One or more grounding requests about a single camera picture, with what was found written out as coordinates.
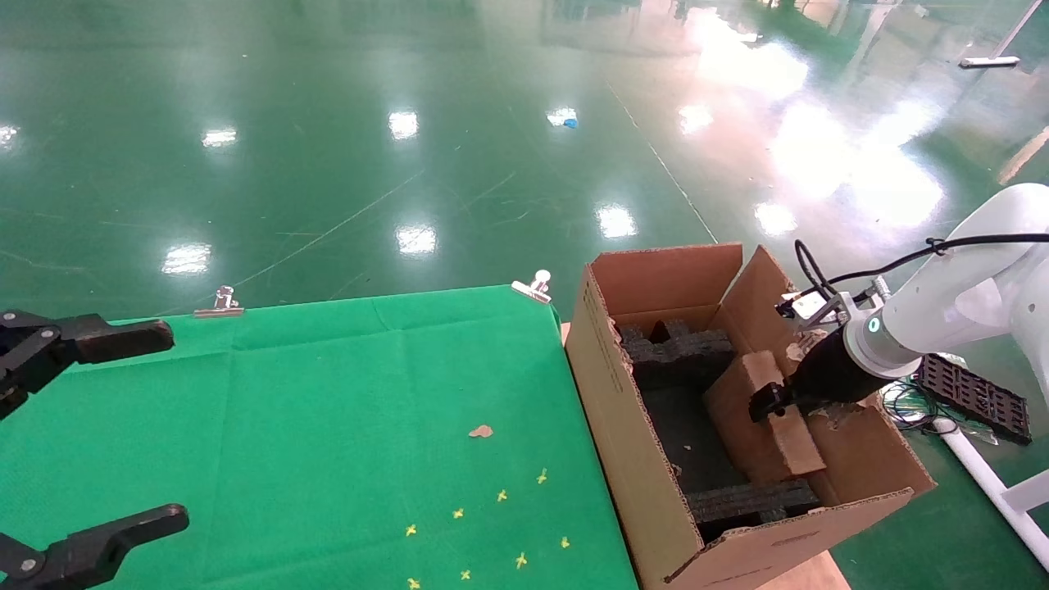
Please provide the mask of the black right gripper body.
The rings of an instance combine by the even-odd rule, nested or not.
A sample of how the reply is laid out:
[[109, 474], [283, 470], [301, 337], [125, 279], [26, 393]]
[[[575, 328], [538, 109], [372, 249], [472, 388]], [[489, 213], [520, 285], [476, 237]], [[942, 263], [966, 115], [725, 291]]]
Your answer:
[[797, 406], [857, 403], [875, 393], [875, 377], [851, 357], [840, 328], [802, 357], [787, 389]]

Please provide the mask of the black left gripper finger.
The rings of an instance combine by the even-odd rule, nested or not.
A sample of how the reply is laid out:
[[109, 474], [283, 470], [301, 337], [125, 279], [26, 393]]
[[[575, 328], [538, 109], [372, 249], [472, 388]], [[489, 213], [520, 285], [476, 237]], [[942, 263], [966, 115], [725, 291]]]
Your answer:
[[10, 417], [73, 365], [101, 365], [167, 352], [172, 328], [160, 319], [109, 324], [97, 314], [60, 319], [20, 310], [1, 317], [1, 418]]
[[1, 534], [2, 589], [90, 589], [114, 580], [132, 549], [181, 533], [187, 508], [168, 504], [56, 541], [44, 550]]

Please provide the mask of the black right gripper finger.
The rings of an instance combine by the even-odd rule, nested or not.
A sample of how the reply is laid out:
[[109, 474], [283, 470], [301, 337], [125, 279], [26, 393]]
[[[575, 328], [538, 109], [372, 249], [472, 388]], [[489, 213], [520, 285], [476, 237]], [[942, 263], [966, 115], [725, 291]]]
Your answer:
[[782, 383], [768, 383], [751, 396], [748, 414], [753, 423], [759, 423], [771, 415], [783, 417], [794, 406], [794, 393]]

